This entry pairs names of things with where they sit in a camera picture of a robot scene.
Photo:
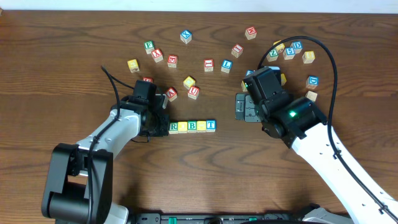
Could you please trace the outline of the green R block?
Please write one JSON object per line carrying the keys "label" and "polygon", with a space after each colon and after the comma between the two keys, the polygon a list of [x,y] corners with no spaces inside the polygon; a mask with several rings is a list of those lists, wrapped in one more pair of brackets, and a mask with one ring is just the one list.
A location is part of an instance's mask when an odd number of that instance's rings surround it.
{"label": "green R block", "polygon": [[177,122],[170,122],[169,134],[178,134],[178,123]]}

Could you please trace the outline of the green B block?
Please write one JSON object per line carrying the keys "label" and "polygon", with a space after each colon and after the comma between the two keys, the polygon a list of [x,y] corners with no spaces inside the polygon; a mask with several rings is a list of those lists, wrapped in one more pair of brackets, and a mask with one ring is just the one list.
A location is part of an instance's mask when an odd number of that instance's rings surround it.
{"label": "green B block", "polygon": [[187,121],[187,132],[188,133],[197,132],[197,121]]}

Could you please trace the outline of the blue T block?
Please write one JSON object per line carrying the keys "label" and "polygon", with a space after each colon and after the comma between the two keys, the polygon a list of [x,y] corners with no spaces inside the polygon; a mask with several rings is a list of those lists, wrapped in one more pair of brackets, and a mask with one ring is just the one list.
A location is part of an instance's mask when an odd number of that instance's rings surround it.
{"label": "blue T block", "polygon": [[206,131],[207,132],[215,132],[216,131],[216,120],[215,119],[206,120]]}

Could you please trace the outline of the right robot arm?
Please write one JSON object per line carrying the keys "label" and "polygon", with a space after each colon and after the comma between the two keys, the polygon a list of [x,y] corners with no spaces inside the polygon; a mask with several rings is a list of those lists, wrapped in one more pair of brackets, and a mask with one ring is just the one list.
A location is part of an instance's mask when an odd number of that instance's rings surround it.
{"label": "right robot arm", "polygon": [[262,130],[316,170],[354,223],[397,223],[397,201],[348,152],[314,101],[282,88],[279,68],[247,73],[242,86]]}

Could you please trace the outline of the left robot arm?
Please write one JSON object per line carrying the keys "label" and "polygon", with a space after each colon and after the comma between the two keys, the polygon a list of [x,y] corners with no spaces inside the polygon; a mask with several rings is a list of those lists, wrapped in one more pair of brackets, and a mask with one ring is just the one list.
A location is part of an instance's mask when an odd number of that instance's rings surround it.
{"label": "left robot arm", "polygon": [[168,134],[165,95],[138,80],[131,95],[117,97],[108,118],[76,144],[52,151],[41,212],[56,223],[129,223],[128,208],[113,202],[113,161],[137,136]]}

